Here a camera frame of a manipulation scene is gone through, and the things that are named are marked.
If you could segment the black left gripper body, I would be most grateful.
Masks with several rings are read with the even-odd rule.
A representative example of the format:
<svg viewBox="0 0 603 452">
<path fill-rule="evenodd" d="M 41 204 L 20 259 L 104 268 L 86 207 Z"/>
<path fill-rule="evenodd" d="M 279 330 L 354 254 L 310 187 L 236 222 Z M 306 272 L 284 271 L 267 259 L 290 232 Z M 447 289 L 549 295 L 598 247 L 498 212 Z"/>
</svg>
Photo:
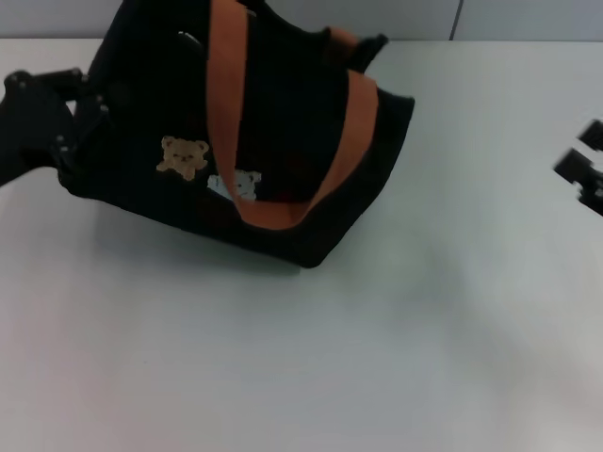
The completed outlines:
<svg viewBox="0 0 603 452">
<path fill-rule="evenodd" d="M 68 103 L 45 97 L 40 74 L 18 71 L 4 81 L 1 101 L 1 184 L 4 186 L 32 170 L 61 165 L 55 146 L 59 122 Z"/>
</svg>

